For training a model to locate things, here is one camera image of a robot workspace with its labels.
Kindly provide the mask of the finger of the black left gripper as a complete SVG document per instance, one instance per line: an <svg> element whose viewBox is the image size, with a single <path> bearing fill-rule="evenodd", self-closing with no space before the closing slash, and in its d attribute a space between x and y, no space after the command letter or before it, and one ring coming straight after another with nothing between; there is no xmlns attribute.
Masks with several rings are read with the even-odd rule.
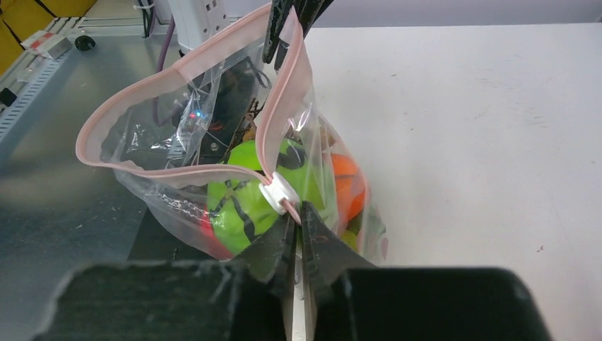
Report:
<svg viewBox="0 0 602 341"><path fill-rule="evenodd" d="M292 9L299 11L300 1L296 0L272 0L270 3L270 15L263 45L262 61L266 64L272 62L288 15Z"/></svg>
<svg viewBox="0 0 602 341"><path fill-rule="evenodd" d="M299 11L295 13L302 26L303 35L306 36L314 22L330 7L334 0L296 0L300 1ZM275 53L274 69L279 71L287 54L289 44L279 39Z"/></svg>

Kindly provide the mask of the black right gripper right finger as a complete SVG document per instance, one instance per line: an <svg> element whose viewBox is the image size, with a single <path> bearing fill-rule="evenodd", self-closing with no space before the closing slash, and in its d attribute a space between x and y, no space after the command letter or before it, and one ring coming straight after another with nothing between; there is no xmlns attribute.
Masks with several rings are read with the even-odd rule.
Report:
<svg viewBox="0 0 602 341"><path fill-rule="evenodd" d="M329 301L332 283L345 270L376 266L333 233L308 201L300 204L300 248L304 298L308 305Z"/></svg>

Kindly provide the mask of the red apple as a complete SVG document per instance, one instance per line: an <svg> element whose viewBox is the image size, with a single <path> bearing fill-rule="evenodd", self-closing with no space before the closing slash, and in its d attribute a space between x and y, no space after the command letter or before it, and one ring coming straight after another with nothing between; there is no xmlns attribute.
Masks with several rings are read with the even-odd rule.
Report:
<svg viewBox="0 0 602 341"><path fill-rule="evenodd" d="M209 219L201 220L199 224L206 247L206 253L218 260L231 259L233 254L217 239Z"/></svg>

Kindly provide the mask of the green mangosteen fruit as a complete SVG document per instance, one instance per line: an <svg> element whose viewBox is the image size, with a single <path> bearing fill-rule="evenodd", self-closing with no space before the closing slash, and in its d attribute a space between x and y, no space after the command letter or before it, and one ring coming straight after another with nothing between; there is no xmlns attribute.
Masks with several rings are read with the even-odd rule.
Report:
<svg viewBox="0 0 602 341"><path fill-rule="evenodd" d="M302 144L284 139L280 145L277 172L302 200L319 210L325 206L318 183L309 170ZM278 217L259 189L259 180L228 179L207 186L207 209L215 237L232 254L238 254L267 231Z"/></svg>

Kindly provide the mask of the light green round fruit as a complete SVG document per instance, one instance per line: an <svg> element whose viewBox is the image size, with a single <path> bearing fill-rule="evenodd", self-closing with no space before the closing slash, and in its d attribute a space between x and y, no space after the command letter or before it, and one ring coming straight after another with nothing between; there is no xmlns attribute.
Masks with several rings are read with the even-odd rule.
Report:
<svg viewBox="0 0 602 341"><path fill-rule="evenodd" d="M354 229L346 229L343 234L341 235L341 240L350 248L352 248L355 252L359 251L358 248L358 235L359 232L357 232Z"/></svg>

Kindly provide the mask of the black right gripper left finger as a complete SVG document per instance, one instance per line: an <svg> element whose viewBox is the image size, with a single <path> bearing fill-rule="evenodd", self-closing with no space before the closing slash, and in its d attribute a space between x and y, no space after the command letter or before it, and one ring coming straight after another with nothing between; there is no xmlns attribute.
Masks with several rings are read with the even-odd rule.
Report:
<svg viewBox="0 0 602 341"><path fill-rule="evenodd" d="M289 214L279 216L266 232L232 259L245 265L255 280L282 300L294 296L296 227Z"/></svg>

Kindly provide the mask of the orange fruit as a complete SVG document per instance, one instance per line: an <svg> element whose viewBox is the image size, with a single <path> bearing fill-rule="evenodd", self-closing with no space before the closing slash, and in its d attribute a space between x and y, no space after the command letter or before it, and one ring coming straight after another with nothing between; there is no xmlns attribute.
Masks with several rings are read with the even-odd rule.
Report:
<svg viewBox="0 0 602 341"><path fill-rule="evenodd" d="M363 211L366 201L364 176L350 156L333 153L331 159L337 207L342 221L348 222Z"/></svg>

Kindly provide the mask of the clear zip top bag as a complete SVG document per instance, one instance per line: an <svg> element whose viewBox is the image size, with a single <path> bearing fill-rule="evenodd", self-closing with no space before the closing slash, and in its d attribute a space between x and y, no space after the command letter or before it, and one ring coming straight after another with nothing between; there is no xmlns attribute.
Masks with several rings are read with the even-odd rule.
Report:
<svg viewBox="0 0 602 341"><path fill-rule="evenodd" d="M328 1L273 1L103 103L76 142L180 241L241 253L311 203L379 264L385 225L368 181L314 97L305 36Z"/></svg>

